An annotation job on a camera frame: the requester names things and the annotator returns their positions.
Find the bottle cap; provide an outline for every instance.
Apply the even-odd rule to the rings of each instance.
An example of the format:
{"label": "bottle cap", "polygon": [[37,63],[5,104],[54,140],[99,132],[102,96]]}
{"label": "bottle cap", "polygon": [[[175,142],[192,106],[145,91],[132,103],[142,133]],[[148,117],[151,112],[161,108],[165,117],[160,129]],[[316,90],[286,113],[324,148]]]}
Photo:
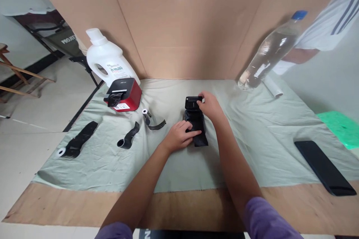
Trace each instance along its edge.
{"label": "bottle cap", "polygon": [[90,37],[90,41],[95,46],[101,46],[106,44],[107,38],[101,33],[98,28],[91,28],[86,30],[87,35]]}
{"label": "bottle cap", "polygon": [[306,11],[306,10],[297,10],[293,14],[292,19],[302,20],[302,19],[304,19],[304,17],[306,16],[307,13],[308,13],[308,11]]}

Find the green cloth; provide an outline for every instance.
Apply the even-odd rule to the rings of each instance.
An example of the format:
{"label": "green cloth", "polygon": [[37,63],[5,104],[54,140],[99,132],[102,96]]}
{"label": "green cloth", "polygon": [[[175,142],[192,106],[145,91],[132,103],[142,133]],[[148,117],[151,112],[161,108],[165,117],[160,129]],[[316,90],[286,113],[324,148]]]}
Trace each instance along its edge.
{"label": "green cloth", "polygon": [[[237,143],[261,187],[320,183],[294,141],[313,140],[343,176],[359,180],[359,160],[348,151],[327,126],[278,77],[272,77],[284,95],[273,98],[260,84],[253,92],[241,91],[233,80],[142,80],[141,103],[136,111],[118,113],[103,101],[103,86],[90,101],[57,149],[65,147],[90,121],[99,125],[73,158],[53,154],[36,174],[34,182],[70,190],[124,191],[147,159],[176,122],[183,120],[186,96],[202,90],[218,99],[231,125]],[[167,124],[150,131],[142,109],[164,118]],[[134,127],[140,130],[130,149],[117,147],[117,141]],[[191,144],[173,153],[154,192],[205,190],[225,187],[216,132],[205,117],[207,147]]]}
{"label": "green cloth", "polygon": [[359,148],[359,125],[338,111],[317,114],[347,149]]}

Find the plastic bottle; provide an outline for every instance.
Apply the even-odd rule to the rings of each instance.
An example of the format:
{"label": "plastic bottle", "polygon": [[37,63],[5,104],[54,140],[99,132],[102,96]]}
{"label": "plastic bottle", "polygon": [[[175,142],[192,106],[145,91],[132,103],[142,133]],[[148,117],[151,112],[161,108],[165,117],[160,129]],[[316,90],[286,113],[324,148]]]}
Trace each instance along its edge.
{"label": "plastic bottle", "polygon": [[[122,55],[122,49],[108,41],[97,28],[88,29],[86,33],[92,43],[92,46],[87,51],[87,63],[92,71],[106,82],[108,87],[116,79],[129,77],[134,78],[137,84],[140,85],[141,82],[138,76]],[[102,66],[107,74],[102,73],[96,64]]]}
{"label": "plastic bottle", "polygon": [[244,90],[258,87],[267,73],[294,47],[300,35],[300,21],[307,11],[298,10],[291,20],[270,33],[260,45],[238,86]]}

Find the green sponge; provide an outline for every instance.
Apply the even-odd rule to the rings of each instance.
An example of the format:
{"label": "green sponge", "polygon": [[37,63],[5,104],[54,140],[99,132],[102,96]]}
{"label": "green sponge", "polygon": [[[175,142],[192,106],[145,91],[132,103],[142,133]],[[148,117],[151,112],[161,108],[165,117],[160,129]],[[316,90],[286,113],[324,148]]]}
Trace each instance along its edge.
{"label": "green sponge", "polygon": [[317,114],[347,149],[359,148],[359,125],[338,111]]}

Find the cardboard backdrop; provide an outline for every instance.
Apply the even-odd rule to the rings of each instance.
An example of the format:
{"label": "cardboard backdrop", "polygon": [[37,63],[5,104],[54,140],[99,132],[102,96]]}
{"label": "cardboard backdrop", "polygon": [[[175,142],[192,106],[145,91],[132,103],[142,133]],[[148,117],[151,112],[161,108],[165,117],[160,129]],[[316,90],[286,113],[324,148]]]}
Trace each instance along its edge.
{"label": "cardboard backdrop", "polygon": [[305,30],[330,0],[50,0],[89,47],[99,28],[140,78],[236,79],[299,9]]}

